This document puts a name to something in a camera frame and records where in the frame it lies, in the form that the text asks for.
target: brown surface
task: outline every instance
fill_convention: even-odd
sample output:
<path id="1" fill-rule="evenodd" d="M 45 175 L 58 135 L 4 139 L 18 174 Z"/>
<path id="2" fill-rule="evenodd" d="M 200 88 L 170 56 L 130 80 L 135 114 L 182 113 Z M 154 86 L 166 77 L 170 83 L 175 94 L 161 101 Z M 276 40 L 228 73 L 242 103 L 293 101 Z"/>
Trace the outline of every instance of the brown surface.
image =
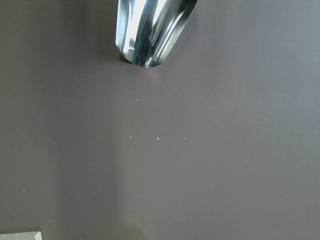
<path id="1" fill-rule="evenodd" d="M 0 233 L 319 239 L 319 1 L 199 1 L 151 69 L 116 11 L 0 0 Z"/>

